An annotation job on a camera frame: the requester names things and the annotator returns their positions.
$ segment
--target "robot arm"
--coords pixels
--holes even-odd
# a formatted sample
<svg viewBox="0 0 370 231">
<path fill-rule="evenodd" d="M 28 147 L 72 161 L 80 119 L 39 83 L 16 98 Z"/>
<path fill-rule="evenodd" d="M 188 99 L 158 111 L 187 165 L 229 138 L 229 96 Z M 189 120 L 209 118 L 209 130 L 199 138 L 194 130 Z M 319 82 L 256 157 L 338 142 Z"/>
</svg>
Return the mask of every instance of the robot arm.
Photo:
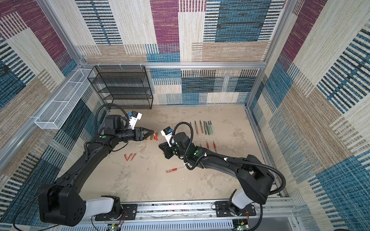
<svg viewBox="0 0 370 231">
<path fill-rule="evenodd" d="M 75 226 L 83 218 L 98 214 L 103 214 L 104 217 L 112 220 L 121 216 L 122 207 L 119 197 L 103 196 L 100 199 L 84 201 L 78 193 L 100 161 L 113 151 L 119 142 L 141 141 L 154 133 L 146 128 L 134 127 L 141 114 L 132 112 L 130 116 L 135 119 L 133 121 L 130 119 L 130 126 L 127 129 L 123 126 L 123 121 L 127 122 L 126 118 L 120 115 L 107 116 L 104 134 L 97 135 L 90 142 L 85 143 L 85 152 L 77 162 L 52 185 L 45 184 L 38 190 L 37 198 L 42 222 Z M 185 158 L 185 161 L 192 166 L 190 168 L 187 165 L 189 169 L 195 167 L 215 169 L 239 180 L 242 190 L 234 192 L 228 202 L 232 214 L 240 215 L 244 207 L 253 201 L 265 204 L 269 194 L 277 193 L 284 188 L 284 176 L 276 169 L 261 164 L 256 157 L 248 155 L 247 158 L 235 158 L 220 155 L 195 146 L 191 142 L 192 137 L 189 138 L 184 132 L 172 135 L 175 130 L 172 131 L 168 127 L 162 131 L 167 142 L 160 144 L 159 148 L 163 150 L 167 159 L 176 155 L 180 159 Z M 278 173 L 282 179 L 282 185 L 272 192 L 270 189 L 274 177 L 268 170 Z M 13 219 L 16 229 L 18 229 L 15 226 L 16 217 L 24 208 L 17 211 Z"/>
<path fill-rule="evenodd" d="M 119 197 L 105 196 L 104 198 L 84 201 L 79 192 L 87 178 L 119 142 L 129 140 L 141 141 L 154 131 L 146 128 L 135 128 L 138 113 L 132 112 L 133 121 L 129 121 L 129 129 L 122 129 L 120 115 L 109 115 L 105 119 L 104 135 L 97 135 L 85 143 L 84 154 L 53 185 L 45 184 L 37 194 L 40 210 L 40 220 L 46 223 L 67 226 L 77 225 L 84 217 L 102 213 L 112 216 L 121 214 Z"/>
<path fill-rule="evenodd" d="M 268 195 L 278 193 L 285 187 L 284 176 L 276 169 L 262 164 L 255 156 L 237 158 L 214 153 L 206 148 L 195 146 L 191 143 L 192 139 L 184 132 L 173 135 L 176 127 L 174 131 L 170 127 L 161 131 L 167 142 L 160 144 L 159 148 L 167 159 L 174 155 L 180 159 L 186 158 L 184 162 L 192 166 L 187 166 L 190 170 L 195 167 L 214 169 L 237 178 L 242 190 L 234 192 L 230 197 L 228 207 L 232 214 L 241 215 L 245 206 L 252 202 L 265 204 Z M 275 178 L 269 170 L 275 172 L 282 180 L 281 186 L 274 191 L 270 190 Z"/>
</svg>

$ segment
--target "black cable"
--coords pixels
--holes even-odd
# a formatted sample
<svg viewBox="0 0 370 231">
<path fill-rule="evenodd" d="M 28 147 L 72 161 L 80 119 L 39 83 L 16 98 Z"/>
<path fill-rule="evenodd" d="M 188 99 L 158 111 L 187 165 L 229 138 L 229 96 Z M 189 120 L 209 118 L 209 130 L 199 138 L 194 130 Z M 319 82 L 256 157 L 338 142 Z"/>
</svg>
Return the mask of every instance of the black cable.
<svg viewBox="0 0 370 231">
<path fill-rule="evenodd" d="M 54 187 L 55 185 L 57 185 L 57 184 L 60 184 L 60 183 L 62 183 L 63 181 L 65 181 L 66 179 L 68 179 L 71 175 L 73 175 L 73 174 L 75 174 L 77 171 L 79 171 L 80 170 L 80 168 L 84 165 L 86 163 L 86 161 L 84 161 L 79 167 L 78 167 L 78 169 L 76 170 L 76 171 L 74 171 L 74 172 L 72 172 L 72 173 L 70 173 L 69 175 L 68 175 L 68 177 L 66 177 L 66 178 L 64 178 L 64 179 L 62 179 L 60 182 L 58 182 L 58 183 L 55 183 L 55 184 L 53 184 L 52 186 L 50 186 L 49 188 L 47 188 L 47 189 L 45 189 L 44 191 L 42 191 L 42 192 L 40 192 L 38 195 L 36 195 L 34 198 L 32 198 L 32 200 L 30 200 L 25 206 L 23 206 L 20 210 L 18 210 L 17 212 L 16 212 L 16 214 L 15 214 L 15 216 L 14 216 L 14 218 L 13 218 L 13 227 L 16 229 L 16 230 L 18 230 L 18 231 L 24 231 L 24 230 L 21 230 L 21 229 L 19 229 L 17 226 L 16 226 L 16 219 L 17 219 L 17 217 L 19 216 L 19 214 L 30 204 L 30 203 L 32 203 L 36 198 L 38 198 L 38 196 L 40 196 L 41 194 L 43 194 L 44 192 L 46 192 L 47 190 L 49 190 L 49 189 L 51 189 L 52 187 Z M 51 229 L 51 228 L 54 228 L 54 227 L 57 227 L 58 225 L 54 225 L 54 226 L 51 226 L 51 227 L 48 227 L 48 228 L 45 228 L 45 229 L 41 229 L 41 230 L 36 230 L 36 231 L 44 231 L 44 230 L 48 230 L 48 229 Z"/>
<path fill-rule="evenodd" d="M 261 224 L 261 221 L 262 221 L 262 205 L 260 204 L 259 206 L 260 206 L 260 213 L 259 213 L 259 219 L 258 219 L 257 224 L 253 228 L 248 229 L 246 231 L 255 231 L 258 228 L 258 226 Z"/>
<path fill-rule="evenodd" d="M 185 150 L 185 153 L 184 153 L 184 163 L 187 163 L 186 156 L 187 156 L 187 153 L 188 153 L 189 147 L 190 147 L 190 145 L 191 145 L 191 143 L 192 143 L 192 141 L 193 141 L 193 135 L 194 135 L 193 128 L 192 128 L 192 126 L 190 125 L 190 123 L 188 123 L 188 122 L 180 122 L 180 123 L 178 123 L 178 124 L 175 126 L 174 130 L 172 131 L 172 136 L 171 136 L 171 138 L 169 139 L 169 143 L 170 143 L 170 144 L 172 144 L 172 139 L 174 138 L 174 135 L 176 134 L 176 129 L 177 129 L 177 127 L 178 127 L 178 126 L 180 126 L 181 124 L 186 124 L 186 125 L 188 125 L 188 126 L 189 126 L 189 128 L 190 128 L 190 133 L 191 133 L 189 144 L 188 144 L 188 146 L 186 147 L 186 150 Z M 189 165 L 188 165 L 188 164 L 185 164 L 186 168 L 187 168 L 187 169 L 189 169 L 189 170 L 193 170 L 197 165 L 198 165 L 198 164 L 195 164 L 194 166 L 189 167 Z"/>
<path fill-rule="evenodd" d="M 207 153 L 207 155 L 216 156 L 218 158 L 224 159 L 223 156 L 220 156 L 217 153 L 214 153 L 212 151 L 209 151 L 209 153 Z M 282 191 L 285 188 L 286 180 L 285 180 L 284 175 L 281 172 L 279 172 L 277 169 L 275 169 L 275 168 L 273 168 L 271 166 L 268 166 L 268 165 L 265 165 L 265 164 L 260 164 L 260 163 L 254 163 L 254 162 L 250 162 L 250 161 L 246 161 L 246 160 L 244 160 L 244 161 L 233 160 L 231 158 L 227 158 L 226 159 L 226 162 L 264 167 L 264 168 L 266 168 L 266 169 L 268 169 L 268 170 L 273 171 L 274 173 L 276 173 L 280 177 L 280 179 L 281 179 L 281 185 L 280 185 L 279 188 L 277 188 L 277 189 L 275 189 L 273 191 L 270 191 L 269 195 L 276 194 L 276 193 Z"/>
<path fill-rule="evenodd" d="M 93 223 L 93 217 L 91 217 L 91 224 L 93 225 L 93 227 L 96 229 L 96 231 L 99 231 L 96 227 L 95 227 L 95 225 L 94 225 L 94 223 Z"/>
<path fill-rule="evenodd" d="M 120 148 L 120 149 L 118 149 L 118 150 L 112 150 L 113 152 L 117 152 L 117 151 L 119 151 L 119 150 L 121 150 L 121 149 L 123 149 L 124 147 L 126 147 L 127 145 L 128 145 L 128 141 L 124 141 L 125 143 L 127 143 L 125 146 L 123 146 L 122 148 Z"/>
<path fill-rule="evenodd" d="M 99 114 L 100 110 L 101 110 L 103 107 L 108 106 L 108 105 L 118 107 L 118 108 L 123 112 L 123 114 L 125 114 L 126 119 L 127 119 L 125 126 L 123 126 L 123 122 L 122 122 L 122 121 L 121 121 L 121 123 L 122 123 L 122 128 L 123 128 L 124 130 L 127 130 L 127 129 L 128 129 L 130 118 L 128 117 L 128 114 L 125 112 L 125 110 L 124 110 L 124 109 L 122 109 L 122 108 L 121 108 L 120 106 L 118 106 L 117 104 L 114 104 L 114 103 L 105 103 L 105 104 L 103 104 L 103 105 L 101 105 L 101 106 L 99 107 L 99 109 L 96 111 L 96 114 L 95 114 L 95 130 L 94 130 L 94 131 L 96 132 L 96 135 L 98 134 L 98 114 Z"/>
</svg>

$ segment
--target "concrete floor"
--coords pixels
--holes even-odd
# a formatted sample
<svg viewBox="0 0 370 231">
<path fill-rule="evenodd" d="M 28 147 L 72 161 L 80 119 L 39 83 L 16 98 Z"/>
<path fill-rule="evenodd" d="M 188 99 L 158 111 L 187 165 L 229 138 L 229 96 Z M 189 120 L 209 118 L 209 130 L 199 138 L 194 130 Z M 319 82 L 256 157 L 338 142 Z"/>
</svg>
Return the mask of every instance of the concrete floor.
<svg viewBox="0 0 370 231">
<path fill-rule="evenodd" d="M 142 113 L 136 126 L 158 131 L 158 140 L 165 142 L 160 131 L 181 121 L 191 122 L 194 129 L 193 143 L 214 151 L 212 141 L 216 143 L 217 152 L 227 156 L 256 156 L 262 163 L 261 152 L 253 135 L 242 105 L 217 105 L 193 107 L 160 107 L 152 110 L 137 110 Z M 113 110 L 111 114 L 122 114 Z M 195 132 L 197 121 L 199 135 Z M 214 135 L 202 134 L 199 120 L 211 120 Z M 181 125 L 177 132 L 190 129 Z M 119 149 L 124 143 L 116 146 Z M 137 153 L 132 161 L 126 161 L 124 154 Z M 166 173 L 167 169 L 183 166 L 183 161 L 173 156 L 167 160 L 158 148 L 155 139 L 141 142 L 130 141 L 118 152 L 108 155 L 93 171 L 84 184 L 80 196 L 84 200 L 99 198 L 101 195 L 115 195 L 122 202 L 129 201 L 168 201 L 200 200 L 229 198 L 233 190 L 241 188 L 238 180 L 225 173 L 212 169 L 180 169 Z"/>
</svg>

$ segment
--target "screwdriver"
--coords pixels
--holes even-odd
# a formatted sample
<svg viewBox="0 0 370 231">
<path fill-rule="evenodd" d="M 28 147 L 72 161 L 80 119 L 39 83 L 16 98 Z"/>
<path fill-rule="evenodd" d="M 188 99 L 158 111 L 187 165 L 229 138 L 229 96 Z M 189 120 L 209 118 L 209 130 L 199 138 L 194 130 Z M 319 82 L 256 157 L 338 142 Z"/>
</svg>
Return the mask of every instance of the screwdriver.
<svg viewBox="0 0 370 231">
<path fill-rule="evenodd" d="M 204 125 L 204 134 L 207 135 L 207 128 L 206 128 L 206 122 L 203 121 L 203 125 Z"/>
<path fill-rule="evenodd" d="M 201 125 L 201 130 L 202 130 L 202 134 L 203 134 L 203 126 L 202 126 L 202 121 L 201 121 L 201 120 L 199 120 L 199 123 L 200 123 L 200 125 Z"/>
<path fill-rule="evenodd" d="M 159 141 L 158 141 L 157 135 L 154 135 L 154 138 L 155 138 L 155 140 L 156 140 L 156 141 L 158 142 L 158 144 L 159 144 Z"/>
<path fill-rule="evenodd" d="M 166 170 L 166 173 L 170 173 L 172 171 L 176 171 L 176 170 L 183 169 L 183 168 L 186 168 L 186 166 L 183 166 L 183 167 L 180 167 L 180 168 Z"/>
<path fill-rule="evenodd" d="M 208 135 L 211 135 L 211 130 L 209 129 L 209 126 L 207 125 L 207 121 L 205 123 L 206 123 L 207 133 L 208 133 Z"/>
<path fill-rule="evenodd" d="M 211 122 L 211 121 L 209 121 L 209 123 L 211 124 L 212 133 L 214 134 L 214 133 L 215 133 L 215 130 L 213 130 L 212 122 Z"/>
<path fill-rule="evenodd" d="M 194 121 L 194 124 L 195 124 L 195 131 L 196 131 L 196 134 L 199 135 L 198 133 L 198 127 L 196 126 L 196 121 Z"/>
<path fill-rule="evenodd" d="M 208 128 L 209 128 L 209 130 L 211 131 L 211 134 L 213 135 L 213 131 L 212 131 L 212 129 L 211 129 L 211 125 L 209 124 L 209 121 L 208 121 Z"/>
<path fill-rule="evenodd" d="M 213 141 L 213 147 L 215 147 L 215 153 L 217 153 L 215 141 Z"/>
</svg>

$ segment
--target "red screwdriver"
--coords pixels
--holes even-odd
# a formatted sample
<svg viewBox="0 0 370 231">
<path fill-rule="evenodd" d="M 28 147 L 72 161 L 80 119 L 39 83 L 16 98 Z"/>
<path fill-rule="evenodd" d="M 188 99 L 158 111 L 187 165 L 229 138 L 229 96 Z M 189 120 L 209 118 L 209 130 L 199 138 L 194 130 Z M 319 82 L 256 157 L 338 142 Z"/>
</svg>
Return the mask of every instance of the red screwdriver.
<svg viewBox="0 0 370 231">
<path fill-rule="evenodd" d="M 213 147 L 215 147 L 215 153 L 217 153 L 215 141 L 213 141 Z"/>
<path fill-rule="evenodd" d="M 155 140 L 158 142 L 158 144 L 159 144 L 159 141 L 158 141 L 158 138 L 157 138 L 157 136 L 156 135 L 154 135 L 154 138 L 155 138 Z"/>
<path fill-rule="evenodd" d="M 186 168 L 186 166 L 175 168 L 175 169 L 166 170 L 166 173 L 170 173 L 170 172 L 173 172 L 173 171 L 176 171 L 176 170 L 179 170 L 179 169 L 183 169 L 183 168 Z"/>
</svg>

